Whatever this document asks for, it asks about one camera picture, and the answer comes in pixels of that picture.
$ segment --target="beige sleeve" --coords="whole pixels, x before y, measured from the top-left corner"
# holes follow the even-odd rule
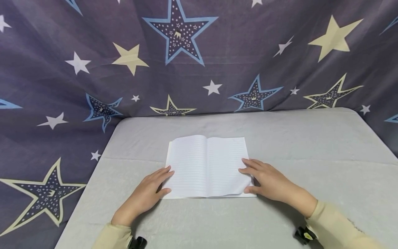
[[[92,249],[127,249],[131,240],[131,228],[106,224]]]
[[[324,249],[385,249],[329,203],[319,201],[307,224]]]

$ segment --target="hand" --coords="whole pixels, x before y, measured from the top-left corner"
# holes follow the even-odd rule
[[[130,226],[137,216],[150,210],[161,198],[170,193],[170,188],[157,192],[159,186],[174,174],[170,169],[168,166],[146,176],[115,212],[111,224]]]
[[[284,202],[307,218],[312,215],[318,200],[309,192],[291,182],[268,163],[255,159],[242,161],[247,168],[239,169],[239,172],[252,175],[260,183],[260,187],[246,187],[244,193],[260,194],[271,200]]]

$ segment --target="lined paper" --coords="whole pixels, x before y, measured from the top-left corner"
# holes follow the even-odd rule
[[[194,135],[173,140],[166,167],[171,165],[175,173],[163,184],[172,189],[164,198],[256,196],[243,193],[252,178],[238,171],[245,167],[242,158],[248,158],[244,137]]]
[[[252,178],[238,171],[246,166],[242,158],[248,158],[244,137],[207,140],[207,195],[224,196],[241,194]]]
[[[163,184],[172,192],[165,199],[207,196],[207,138],[202,135],[179,137],[169,143],[166,167],[175,171]]]

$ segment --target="gray fabric backdrop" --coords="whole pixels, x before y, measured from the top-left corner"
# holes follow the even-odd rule
[[[395,0],[1,1],[0,248],[55,246],[124,117],[347,107],[397,154],[396,23]]]

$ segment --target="left hand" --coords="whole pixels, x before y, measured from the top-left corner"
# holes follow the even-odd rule
[[[174,171],[170,171],[170,169],[171,167],[168,166],[146,176],[115,212],[111,224],[131,226],[137,216],[150,210],[161,198],[170,193],[170,188],[164,188],[157,192],[159,186],[174,174]]]

